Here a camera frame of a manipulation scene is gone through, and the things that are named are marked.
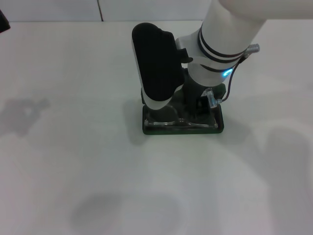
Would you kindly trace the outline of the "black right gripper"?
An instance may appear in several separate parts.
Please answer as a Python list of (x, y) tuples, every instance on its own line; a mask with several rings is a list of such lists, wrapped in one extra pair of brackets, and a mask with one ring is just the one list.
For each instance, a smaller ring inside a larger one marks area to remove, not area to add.
[(210, 116), (210, 108), (208, 99), (201, 97), (203, 92), (208, 89), (208, 86), (203, 86), (195, 82), (188, 72), (184, 73), (184, 85), (182, 87), (185, 102), (188, 103), (189, 114), (192, 119), (205, 120)]

